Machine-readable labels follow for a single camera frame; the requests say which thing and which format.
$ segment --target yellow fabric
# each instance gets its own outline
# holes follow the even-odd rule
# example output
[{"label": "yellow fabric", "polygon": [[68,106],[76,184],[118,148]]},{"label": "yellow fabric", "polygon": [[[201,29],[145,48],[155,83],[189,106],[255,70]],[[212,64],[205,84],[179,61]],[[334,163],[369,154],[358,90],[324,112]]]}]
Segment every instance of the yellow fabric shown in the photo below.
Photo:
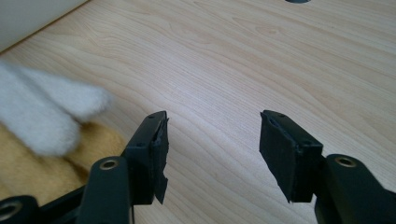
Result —
[{"label": "yellow fabric", "polygon": [[103,125],[81,126],[78,148],[62,158],[38,157],[0,124],[0,200],[33,195],[43,205],[87,181],[91,166],[103,157],[119,156],[125,141]]}]

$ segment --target stuffed toy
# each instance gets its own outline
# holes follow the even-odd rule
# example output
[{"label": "stuffed toy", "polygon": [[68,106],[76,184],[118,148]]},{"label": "stuffed toy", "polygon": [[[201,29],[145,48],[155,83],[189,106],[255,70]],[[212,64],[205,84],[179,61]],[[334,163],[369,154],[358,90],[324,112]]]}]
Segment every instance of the stuffed toy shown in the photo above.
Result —
[{"label": "stuffed toy", "polygon": [[90,121],[110,107],[104,89],[2,61],[0,84],[0,200],[28,194],[48,203],[124,149],[116,131]]}]

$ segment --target white fluffy fabric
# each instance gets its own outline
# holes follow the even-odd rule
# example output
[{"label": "white fluffy fabric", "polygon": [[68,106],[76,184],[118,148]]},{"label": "white fluffy fabric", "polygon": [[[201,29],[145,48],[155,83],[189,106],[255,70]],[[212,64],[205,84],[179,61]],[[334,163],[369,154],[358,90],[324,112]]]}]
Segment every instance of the white fluffy fabric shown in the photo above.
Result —
[{"label": "white fluffy fabric", "polygon": [[111,101],[102,88],[1,61],[0,85],[0,122],[38,155],[76,148],[76,120],[88,121]]}]

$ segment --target wood grain surface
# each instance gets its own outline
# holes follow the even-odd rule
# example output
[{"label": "wood grain surface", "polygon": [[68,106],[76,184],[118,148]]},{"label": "wood grain surface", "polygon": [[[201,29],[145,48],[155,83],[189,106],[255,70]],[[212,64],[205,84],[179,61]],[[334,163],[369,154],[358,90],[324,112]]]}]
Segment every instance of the wood grain surface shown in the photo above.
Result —
[{"label": "wood grain surface", "polygon": [[136,223],[316,223],[259,153],[264,109],[396,190],[394,0],[91,0],[1,58],[105,87],[125,138],[168,112],[164,205]]}]

